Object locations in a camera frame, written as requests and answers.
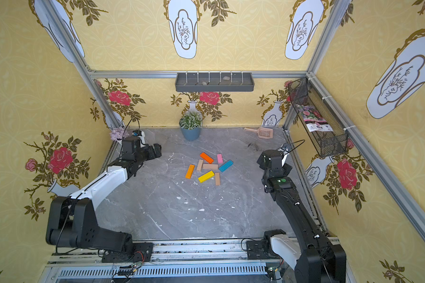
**potted plant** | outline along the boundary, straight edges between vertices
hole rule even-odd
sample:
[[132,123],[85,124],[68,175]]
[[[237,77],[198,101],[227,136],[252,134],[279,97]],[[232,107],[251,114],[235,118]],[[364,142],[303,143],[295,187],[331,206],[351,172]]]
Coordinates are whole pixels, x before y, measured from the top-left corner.
[[200,136],[202,115],[199,112],[187,111],[179,121],[179,127],[187,140],[196,140]]

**aluminum frame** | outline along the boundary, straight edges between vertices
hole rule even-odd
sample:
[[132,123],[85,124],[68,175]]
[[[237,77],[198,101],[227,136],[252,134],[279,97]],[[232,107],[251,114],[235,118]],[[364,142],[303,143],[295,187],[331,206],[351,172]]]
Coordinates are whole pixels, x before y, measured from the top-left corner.
[[[120,79],[175,79],[179,72],[197,73],[205,71],[89,71],[92,79],[120,78]],[[210,71],[211,73],[231,71]],[[306,76],[306,71],[245,71],[251,72],[253,78],[301,78]]]
[[332,12],[329,15],[329,20],[326,23],[326,27],[319,38],[318,45],[316,46],[315,52],[313,53],[307,72],[316,74],[321,62],[329,48],[329,44],[334,38],[335,32],[340,25],[340,21],[345,14],[346,9],[351,3],[351,0],[335,0]]
[[54,3],[52,3],[52,1],[50,0],[42,1],[42,8],[44,8],[48,17],[50,17],[55,23],[55,26],[53,28],[58,30],[59,33],[61,34],[61,38],[60,38],[61,44],[63,46],[66,46],[69,52],[73,55],[74,57],[73,64],[76,67],[77,71],[79,72],[80,77],[85,82],[86,86],[88,87],[88,89],[91,91],[94,98],[98,102],[99,107],[104,111],[105,115],[110,119],[113,127],[114,128],[119,127],[119,121],[113,115],[113,111],[110,108],[107,101],[105,100],[101,89],[89,76],[85,59],[79,53],[79,50],[77,49],[72,37],[69,36],[69,31],[67,30],[65,25],[63,25],[63,21],[60,15],[57,13],[57,9],[55,8]]
[[[340,122],[342,122],[345,127],[354,126],[354,123],[346,115],[346,113],[319,81],[319,79],[311,72],[307,73],[307,78],[322,97],[328,97],[327,99],[323,99],[323,101],[337,115]],[[425,241],[425,212],[423,209],[414,200],[412,195],[390,170],[390,168],[379,156],[377,151],[370,145],[368,140],[363,136],[359,129],[355,126],[347,129],[347,131],[353,140],[354,145],[357,147],[362,156],[364,156],[364,158],[367,160],[368,164],[370,164],[370,166],[373,168],[377,177],[384,184],[387,191],[408,218],[409,222],[412,223],[420,237]]]

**red rose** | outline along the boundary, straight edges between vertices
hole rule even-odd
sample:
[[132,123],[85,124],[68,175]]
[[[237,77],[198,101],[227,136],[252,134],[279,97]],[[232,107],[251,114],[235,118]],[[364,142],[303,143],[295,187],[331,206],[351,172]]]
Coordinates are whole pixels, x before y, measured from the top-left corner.
[[30,172],[33,172],[35,171],[37,164],[38,162],[36,162],[36,160],[30,158],[27,163],[25,163],[25,169],[29,170]]
[[344,189],[352,190],[357,184],[356,169],[346,158],[340,161],[337,167],[339,168],[340,185]]
[[59,150],[54,150],[53,155],[50,158],[48,167],[55,174],[58,174],[61,170],[68,167],[71,162],[71,151],[69,151],[67,148],[60,148]]
[[351,139],[348,139],[348,141],[346,142],[346,148],[348,150],[352,149],[354,147],[354,143]]
[[200,94],[200,100],[208,104],[216,105],[220,101],[220,97],[217,92],[202,92]]
[[109,92],[109,99],[110,101],[115,101],[116,103],[119,103],[121,105],[128,105],[128,106],[130,105],[130,101],[131,101],[129,98],[129,95],[120,91]]

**metal grate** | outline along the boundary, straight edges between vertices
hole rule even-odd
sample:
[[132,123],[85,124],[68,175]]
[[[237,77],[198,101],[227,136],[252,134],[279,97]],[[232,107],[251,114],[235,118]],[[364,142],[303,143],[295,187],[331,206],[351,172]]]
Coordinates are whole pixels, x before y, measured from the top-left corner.
[[[307,131],[312,140],[315,149],[321,158],[327,156],[341,154],[346,151],[346,142],[348,133],[343,130],[344,126],[327,105],[323,103],[316,89],[311,86],[307,78],[302,78],[288,85],[289,97],[293,108],[296,111],[295,122],[300,122]],[[313,131],[310,132],[302,118],[300,111],[294,105],[311,105],[315,106],[321,116],[332,127],[332,132]]]
[[[201,264],[167,264],[144,265],[139,268],[132,278],[144,277],[183,277],[202,275],[263,275],[265,263],[201,263]],[[119,266],[96,267],[65,267],[62,268],[58,279],[101,279],[111,278]]]

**wire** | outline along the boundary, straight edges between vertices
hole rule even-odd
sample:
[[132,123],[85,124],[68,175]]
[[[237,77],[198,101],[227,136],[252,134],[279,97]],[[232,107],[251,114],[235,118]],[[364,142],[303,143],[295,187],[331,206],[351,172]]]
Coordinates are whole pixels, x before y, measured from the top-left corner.
[[244,238],[244,239],[242,239],[242,240],[241,240],[241,249],[242,249],[244,252],[247,252],[247,250],[245,250],[245,249],[242,247],[242,242],[243,242],[244,240],[252,240],[252,241],[258,242],[257,240],[254,240],[254,239],[251,239],[251,238]]

